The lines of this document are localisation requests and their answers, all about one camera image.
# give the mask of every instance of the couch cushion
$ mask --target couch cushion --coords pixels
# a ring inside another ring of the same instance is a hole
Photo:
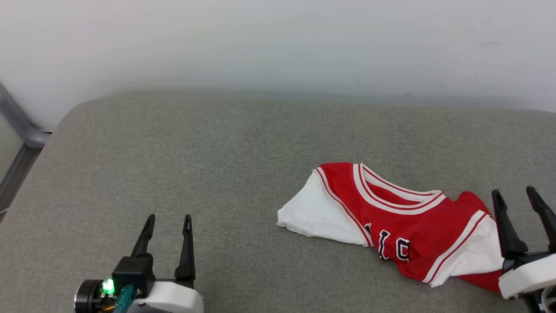
[[[156,214],[149,251],[171,278],[193,219],[206,312],[524,312],[451,278],[430,288],[372,248],[307,238],[276,211],[326,162],[362,162],[412,190],[500,189],[530,250],[546,236],[525,187],[556,207],[556,115],[284,100],[100,99],[61,122],[0,226],[2,312],[72,312]]]

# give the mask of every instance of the white jersey trim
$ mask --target white jersey trim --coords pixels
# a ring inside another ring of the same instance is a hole
[[[440,192],[439,190],[436,190],[437,193],[433,194],[433,195],[427,195],[426,198],[429,199],[428,202],[424,202],[424,203],[418,203],[418,204],[414,204],[414,205],[410,205],[410,206],[404,206],[404,205],[400,205],[400,204],[395,204],[395,203],[390,203],[386,200],[380,199],[379,197],[377,197],[374,193],[372,193],[372,191],[369,189],[369,186],[366,185],[366,183],[364,182],[364,173],[363,173],[363,165],[362,164],[354,164],[353,165],[353,179],[355,182],[355,186],[357,187],[357,190],[359,192],[359,194],[361,194],[361,196],[363,197],[363,199],[365,199],[365,201],[367,201],[369,204],[371,204],[372,206],[391,212],[391,213],[396,213],[396,214],[401,214],[401,215],[416,215],[416,214],[421,214],[423,212],[426,212],[434,207],[436,207],[437,205],[439,205],[444,199],[446,199],[446,196]],[[403,192],[403,190],[398,190],[398,189],[394,189],[391,186],[388,186],[386,184],[382,184],[381,187],[391,190],[393,193],[400,195],[400,192]]]
[[[473,231],[477,228],[478,224],[483,220],[484,217],[488,217],[487,214],[481,210],[478,210],[471,216],[469,222],[459,235],[458,239],[448,248],[444,253],[442,253],[436,261],[434,261],[433,265],[431,266],[429,272],[426,274],[425,279],[423,282],[430,284],[431,286],[438,286],[442,284],[444,281],[438,283],[437,278],[442,278],[446,275],[439,275],[442,272],[443,265],[445,265],[447,260],[453,258],[457,255],[457,251],[462,249],[467,241],[467,239],[471,236]]]
[[[442,193],[442,191],[440,190],[418,192],[418,191],[406,189],[396,184],[393,184],[391,182],[388,182],[386,179],[376,174],[374,171],[372,171],[369,167],[367,167],[363,163],[361,163],[361,167],[362,167],[361,172],[363,174],[363,178],[367,182],[382,187],[386,190],[389,190],[390,192],[399,195],[400,197],[403,197],[407,200],[424,202],[426,200],[430,200],[434,198],[437,194]]]

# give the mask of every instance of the white wall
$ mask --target white wall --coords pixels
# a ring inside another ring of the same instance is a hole
[[[52,130],[129,92],[556,111],[553,0],[5,0],[0,83]]]

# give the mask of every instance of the metal frame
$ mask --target metal frame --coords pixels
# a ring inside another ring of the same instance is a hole
[[[4,115],[17,134],[23,139],[23,142],[30,148],[43,148],[50,137],[50,134],[36,129],[29,123],[29,120],[27,120],[15,102],[13,102],[2,85],[0,85],[0,114]]]
[[[41,153],[42,148],[44,148],[50,134],[44,133],[31,125],[2,85],[0,85],[0,114],[4,115],[8,123],[12,125],[23,140],[23,145],[8,169],[8,173],[0,182],[0,211],[5,213],[3,210],[12,204],[13,198],[34,161]]]

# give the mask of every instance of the green led light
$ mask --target green led light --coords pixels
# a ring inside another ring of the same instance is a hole
[[[114,294],[114,281],[109,278],[102,283],[102,292],[105,294],[113,295]]]

